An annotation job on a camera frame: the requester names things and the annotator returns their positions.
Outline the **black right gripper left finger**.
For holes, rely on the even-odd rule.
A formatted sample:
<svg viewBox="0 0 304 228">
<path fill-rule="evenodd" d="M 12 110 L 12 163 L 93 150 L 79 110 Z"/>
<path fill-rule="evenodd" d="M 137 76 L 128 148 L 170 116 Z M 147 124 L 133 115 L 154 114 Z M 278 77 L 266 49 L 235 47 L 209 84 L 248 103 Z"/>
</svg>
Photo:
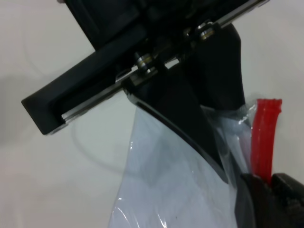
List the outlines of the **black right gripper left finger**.
<svg viewBox="0 0 304 228">
<path fill-rule="evenodd" d="M 238 228 L 280 227 L 280 214 L 270 188 L 251 174 L 242 174 L 238 180 L 234 213 Z"/>
</svg>

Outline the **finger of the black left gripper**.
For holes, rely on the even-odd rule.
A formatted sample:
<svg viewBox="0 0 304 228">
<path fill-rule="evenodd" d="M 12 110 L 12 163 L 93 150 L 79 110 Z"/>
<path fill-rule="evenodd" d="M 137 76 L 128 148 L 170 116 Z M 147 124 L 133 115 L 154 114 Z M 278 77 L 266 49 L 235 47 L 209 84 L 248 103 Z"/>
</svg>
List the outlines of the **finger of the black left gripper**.
<svg viewBox="0 0 304 228">
<path fill-rule="evenodd" d="M 153 60 L 150 72 L 139 68 L 122 85 L 128 99 L 193 148 L 225 182 L 213 130 L 180 66 L 167 68 Z"/>
<path fill-rule="evenodd" d="M 241 39 L 230 24 L 215 27 L 185 60 L 185 72 L 199 104 L 237 110 L 245 104 L 241 72 Z"/>
</svg>

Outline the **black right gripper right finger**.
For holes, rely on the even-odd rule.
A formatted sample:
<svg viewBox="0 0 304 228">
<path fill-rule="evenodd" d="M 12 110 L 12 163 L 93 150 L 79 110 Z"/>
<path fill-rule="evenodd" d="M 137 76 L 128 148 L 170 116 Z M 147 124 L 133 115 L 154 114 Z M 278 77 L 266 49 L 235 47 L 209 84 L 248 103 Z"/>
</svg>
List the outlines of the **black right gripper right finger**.
<svg viewBox="0 0 304 228">
<path fill-rule="evenodd" d="M 272 190 L 295 228 L 304 227 L 304 185 L 285 173 L 271 179 Z"/>
</svg>

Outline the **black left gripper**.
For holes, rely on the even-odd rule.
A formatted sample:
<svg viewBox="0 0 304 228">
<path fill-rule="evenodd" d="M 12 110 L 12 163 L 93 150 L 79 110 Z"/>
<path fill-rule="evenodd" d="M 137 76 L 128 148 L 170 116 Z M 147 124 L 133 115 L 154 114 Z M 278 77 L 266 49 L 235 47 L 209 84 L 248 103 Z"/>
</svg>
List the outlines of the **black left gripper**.
<svg viewBox="0 0 304 228">
<path fill-rule="evenodd" d="M 198 51 L 262 0 L 67 0 L 94 53 L 23 99 L 43 135 Z"/>
</svg>

